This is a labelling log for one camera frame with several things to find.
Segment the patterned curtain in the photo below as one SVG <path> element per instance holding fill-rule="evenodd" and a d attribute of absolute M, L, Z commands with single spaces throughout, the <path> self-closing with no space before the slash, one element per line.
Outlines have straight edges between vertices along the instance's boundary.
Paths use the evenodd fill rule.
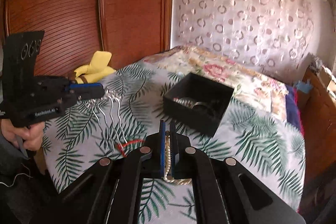
<path fill-rule="evenodd" d="M 176 0 L 178 40 L 290 83 L 314 31 L 307 0 Z"/>

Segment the gray sleeve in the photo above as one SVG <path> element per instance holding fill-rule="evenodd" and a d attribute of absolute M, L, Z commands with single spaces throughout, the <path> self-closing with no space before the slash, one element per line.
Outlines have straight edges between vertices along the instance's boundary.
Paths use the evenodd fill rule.
<path fill-rule="evenodd" d="M 0 174 L 7 176 L 15 174 L 24 159 L 28 158 L 8 142 L 0 130 Z"/>

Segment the blue cloth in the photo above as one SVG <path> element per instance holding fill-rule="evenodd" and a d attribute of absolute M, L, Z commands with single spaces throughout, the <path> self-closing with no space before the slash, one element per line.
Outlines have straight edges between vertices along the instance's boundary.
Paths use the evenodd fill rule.
<path fill-rule="evenodd" d="M 295 88 L 289 85 L 286 85 L 286 88 L 288 90 L 288 94 L 286 95 L 287 122 L 301 131 L 299 109 L 295 103 Z"/>

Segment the human hand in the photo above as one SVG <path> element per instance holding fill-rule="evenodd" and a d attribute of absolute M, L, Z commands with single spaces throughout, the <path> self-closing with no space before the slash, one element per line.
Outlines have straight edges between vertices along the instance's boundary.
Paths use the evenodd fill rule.
<path fill-rule="evenodd" d="M 2 135 L 12 143 L 16 148 L 19 145 L 16 140 L 16 135 L 22 137 L 25 142 L 23 147 L 31 151 L 37 151 L 40 149 L 43 138 L 44 122 L 32 124 L 30 129 L 28 128 L 16 128 L 12 125 L 11 120 L 2 119 L 1 120 L 1 132 Z"/>

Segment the person's arm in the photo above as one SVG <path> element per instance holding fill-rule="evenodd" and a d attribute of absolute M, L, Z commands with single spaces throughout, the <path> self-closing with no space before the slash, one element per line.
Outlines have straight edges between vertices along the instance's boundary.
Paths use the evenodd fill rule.
<path fill-rule="evenodd" d="M 23 159 L 27 159 L 20 150 L 16 135 L 24 140 L 24 148 L 36 151 L 41 147 L 44 122 L 28 128 L 15 128 L 8 119 L 1 120 L 0 133 L 0 174 L 13 175 Z"/>

